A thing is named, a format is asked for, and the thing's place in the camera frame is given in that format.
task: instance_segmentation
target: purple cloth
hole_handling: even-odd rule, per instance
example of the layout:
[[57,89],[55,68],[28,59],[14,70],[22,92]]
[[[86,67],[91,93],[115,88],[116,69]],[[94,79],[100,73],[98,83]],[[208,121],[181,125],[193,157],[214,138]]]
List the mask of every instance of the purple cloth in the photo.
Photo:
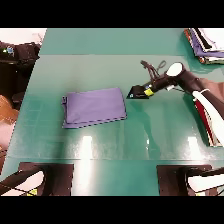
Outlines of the purple cloth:
[[126,119],[124,99],[119,88],[68,93],[62,98],[63,128],[81,128]]
[[217,58],[224,58],[224,52],[213,51],[213,52],[204,52],[194,31],[190,29],[191,32],[191,39],[193,42],[194,54],[199,57],[217,57]]

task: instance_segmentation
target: table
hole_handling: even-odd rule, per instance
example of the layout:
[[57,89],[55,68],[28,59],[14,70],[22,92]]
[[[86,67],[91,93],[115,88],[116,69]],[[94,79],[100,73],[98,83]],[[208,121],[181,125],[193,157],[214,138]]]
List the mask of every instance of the table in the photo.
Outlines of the table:
[[222,66],[194,58],[183,29],[48,29],[1,179],[22,161],[74,163],[72,195],[158,195],[158,164],[224,166],[223,148],[205,145],[192,99],[179,91],[125,100],[127,120],[61,128],[62,96],[119,87],[126,98],[149,80],[140,60],[166,60],[164,70],[180,61],[199,77],[223,81]]

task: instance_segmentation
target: folded towel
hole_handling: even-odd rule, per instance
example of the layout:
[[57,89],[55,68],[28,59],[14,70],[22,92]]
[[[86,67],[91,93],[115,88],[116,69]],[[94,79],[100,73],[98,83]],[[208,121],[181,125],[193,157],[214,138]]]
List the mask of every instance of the folded towel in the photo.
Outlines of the folded towel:
[[62,106],[65,112],[63,128],[81,128],[127,117],[119,88],[68,93],[62,98]]

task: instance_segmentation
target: green table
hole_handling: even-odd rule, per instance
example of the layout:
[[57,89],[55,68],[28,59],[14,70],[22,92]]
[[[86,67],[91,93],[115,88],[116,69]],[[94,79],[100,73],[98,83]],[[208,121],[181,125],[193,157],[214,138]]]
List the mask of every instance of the green table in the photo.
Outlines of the green table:
[[72,195],[158,195],[158,164],[224,166],[223,148],[206,146],[191,97],[178,91],[125,100],[124,121],[61,128],[62,96],[119,87],[126,98],[149,80],[142,59],[166,60],[164,70],[180,61],[199,77],[223,81],[221,66],[194,58],[183,29],[48,29],[1,179],[22,161],[74,163]]

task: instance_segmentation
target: red fabric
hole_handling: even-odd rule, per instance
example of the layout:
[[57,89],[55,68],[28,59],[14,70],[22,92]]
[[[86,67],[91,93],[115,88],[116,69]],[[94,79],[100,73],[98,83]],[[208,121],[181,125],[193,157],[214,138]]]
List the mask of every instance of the red fabric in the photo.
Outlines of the red fabric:
[[205,125],[205,128],[207,129],[208,134],[209,134],[209,136],[210,136],[210,138],[211,138],[211,140],[212,140],[212,142],[214,144],[213,137],[212,137],[212,132],[211,132],[211,129],[209,127],[207,118],[205,116],[204,107],[198,100],[196,100],[194,103],[195,103],[195,106],[197,107],[198,113],[199,113],[199,115],[200,115],[200,117],[201,117],[201,119],[202,119],[202,121],[203,121],[203,123]]

